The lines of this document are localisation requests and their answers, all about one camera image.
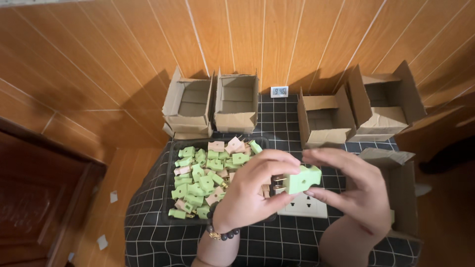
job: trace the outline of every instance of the finger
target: finger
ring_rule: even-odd
[[[326,190],[321,187],[310,187],[307,191],[304,191],[304,193],[307,196],[316,198],[327,205],[341,210],[344,213],[348,213],[348,210],[351,210],[352,202],[348,201],[342,195],[330,190]]]
[[[289,195],[287,192],[283,191],[280,194],[272,196],[264,200],[264,207],[266,210],[266,218],[272,215],[273,213],[278,212],[287,206],[298,194]]]
[[[272,175],[279,175],[283,173],[299,174],[300,165],[295,166],[288,162],[276,162],[276,161],[260,161],[261,164],[256,166],[253,170],[247,173],[249,184],[252,184],[252,188],[259,187],[265,182],[269,181]]]
[[[296,159],[288,152],[284,152],[276,149],[265,149],[261,153],[254,156],[250,161],[248,161],[244,167],[251,170],[260,164],[261,160],[273,160],[279,162],[287,162],[295,166],[300,165],[300,160]]]
[[[302,159],[306,163],[321,163],[340,169],[345,175],[365,183],[369,182],[372,176],[369,174],[374,174],[376,168],[352,153],[335,148],[305,150],[303,156]]]

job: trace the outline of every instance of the checkered cloth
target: checkered cloth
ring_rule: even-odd
[[[297,95],[288,98],[259,96],[259,119],[252,134],[264,136],[270,148],[290,152],[302,159],[297,119]],[[213,137],[236,134],[214,133]],[[160,218],[171,141],[132,197],[125,218],[125,264],[128,267],[191,266],[205,226],[168,226]],[[346,143],[342,149],[359,154],[367,147],[398,150],[393,139],[385,142]],[[345,191],[346,178],[329,167],[322,167],[322,186],[336,193]],[[318,244],[325,229],[343,216],[327,206],[328,218],[277,216],[269,223],[256,223],[241,230],[239,251],[233,266],[317,266]],[[399,238],[385,238],[369,255],[370,266],[415,266],[420,244]]]

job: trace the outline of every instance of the cardboard box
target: cardboard box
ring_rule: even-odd
[[[257,125],[259,78],[256,75],[221,75],[216,91],[216,129],[222,133],[251,133]]]
[[[297,104],[302,148],[340,147],[356,126],[342,85],[336,95],[304,96],[300,89]]]
[[[356,135],[349,142],[367,140],[362,135],[368,134],[375,141],[385,141],[387,135],[397,134],[427,115],[406,61],[392,74],[362,76],[356,66],[348,78],[348,89],[356,123]]]
[[[367,148],[360,153],[359,157],[378,167],[386,182],[389,206],[395,214],[395,222],[388,236],[420,241],[414,162],[408,162],[414,155],[410,152]],[[347,179],[346,189],[349,191],[354,188],[354,182]]]
[[[163,104],[163,130],[176,139],[211,137],[211,107],[213,95],[211,80],[182,78],[178,67],[168,88]]]

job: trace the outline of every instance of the wood grain wall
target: wood grain wall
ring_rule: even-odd
[[[0,9],[0,115],[96,158],[162,146],[170,77],[332,93],[407,60],[424,105],[475,94],[475,0],[93,0]]]

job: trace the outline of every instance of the paper scrap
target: paper scrap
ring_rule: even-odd
[[[111,192],[111,203],[114,203],[118,200],[117,198],[117,190]]]
[[[106,248],[109,245],[107,240],[105,240],[105,235],[101,235],[101,237],[99,237],[97,239],[97,243],[99,244],[99,249],[100,250],[103,250],[104,248]]]

